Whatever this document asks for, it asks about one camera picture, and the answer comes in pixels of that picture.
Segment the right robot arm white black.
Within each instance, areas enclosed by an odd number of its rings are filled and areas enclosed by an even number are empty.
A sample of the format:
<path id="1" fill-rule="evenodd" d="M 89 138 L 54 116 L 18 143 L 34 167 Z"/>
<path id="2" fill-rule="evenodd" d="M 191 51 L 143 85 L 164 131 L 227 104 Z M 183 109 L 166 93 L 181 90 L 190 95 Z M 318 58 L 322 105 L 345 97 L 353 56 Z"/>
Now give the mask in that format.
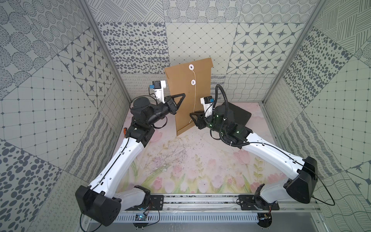
<path id="1" fill-rule="evenodd" d="M 234 113 L 224 105 L 211 115 L 203 111 L 190 114 L 199 129 L 208 127 L 219 134 L 219 140 L 230 147 L 251 152 L 285 174 L 283 181 L 261 184 L 253 196 L 257 209 L 267 210 L 281 200 L 293 199 L 302 204 L 311 202 L 318 176 L 317 161 L 312 157 L 301 158 L 267 142 L 250 128 L 238 124 Z"/>

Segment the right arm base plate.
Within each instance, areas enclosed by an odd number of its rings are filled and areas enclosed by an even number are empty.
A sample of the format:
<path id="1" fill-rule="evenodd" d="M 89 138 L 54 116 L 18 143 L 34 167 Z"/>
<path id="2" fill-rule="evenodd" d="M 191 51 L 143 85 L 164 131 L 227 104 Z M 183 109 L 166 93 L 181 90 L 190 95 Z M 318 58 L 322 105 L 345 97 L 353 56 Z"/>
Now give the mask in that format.
<path id="1" fill-rule="evenodd" d="M 267 203 L 261 197 L 255 197 L 252 194 L 243 194 L 239 195 L 236 204 L 241 207 L 241 210 L 279 210 L 279 204 L 275 203 Z"/>

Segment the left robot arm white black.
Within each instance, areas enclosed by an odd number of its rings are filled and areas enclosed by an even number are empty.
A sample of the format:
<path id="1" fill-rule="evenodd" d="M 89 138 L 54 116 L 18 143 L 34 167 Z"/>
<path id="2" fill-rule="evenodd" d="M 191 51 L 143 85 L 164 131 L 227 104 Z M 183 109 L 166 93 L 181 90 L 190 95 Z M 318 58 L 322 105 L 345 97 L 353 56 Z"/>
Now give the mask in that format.
<path id="1" fill-rule="evenodd" d="M 75 193 L 82 215 L 109 226 L 123 210 L 150 207 L 151 192 L 147 188 L 137 185 L 120 194 L 117 189 L 135 158 L 150 142 L 157 129 L 155 123 L 168 114 L 175 115 L 185 96 L 184 93 L 166 96 L 164 101 L 156 104 L 152 104 L 147 96 L 134 100 L 130 109 L 132 122 L 119 150 L 89 186 L 80 186 Z"/>

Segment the brown kraft file bag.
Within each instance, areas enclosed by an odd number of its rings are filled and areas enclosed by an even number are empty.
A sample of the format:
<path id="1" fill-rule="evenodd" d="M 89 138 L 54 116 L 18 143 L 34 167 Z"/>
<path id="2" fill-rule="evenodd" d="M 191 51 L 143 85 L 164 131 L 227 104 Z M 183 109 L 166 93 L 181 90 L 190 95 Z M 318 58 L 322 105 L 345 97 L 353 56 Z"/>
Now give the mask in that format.
<path id="1" fill-rule="evenodd" d="M 186 96 L 175 115 L 178 136 L 195 125 L 189 114 L 203 110 L 200 99 L 211 95 L 212 68 L 211 58 L 165 68 L 171 95 Z"/>

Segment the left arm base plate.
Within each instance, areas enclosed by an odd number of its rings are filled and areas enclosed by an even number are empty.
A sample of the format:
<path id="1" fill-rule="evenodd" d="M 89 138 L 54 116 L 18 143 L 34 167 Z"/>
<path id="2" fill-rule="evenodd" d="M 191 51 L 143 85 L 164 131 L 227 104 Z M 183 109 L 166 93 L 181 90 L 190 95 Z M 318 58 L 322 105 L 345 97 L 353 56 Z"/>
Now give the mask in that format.
<path id="1" fill-rule="evenodd" d="M 164 205 L 164 195 L 150 195 L 149 202 L 145 206 L 133 206 L 131 208 L 126 209 L 126 211 L 145 211 L 149 207 L 151 210 L 163 210 Z"/>

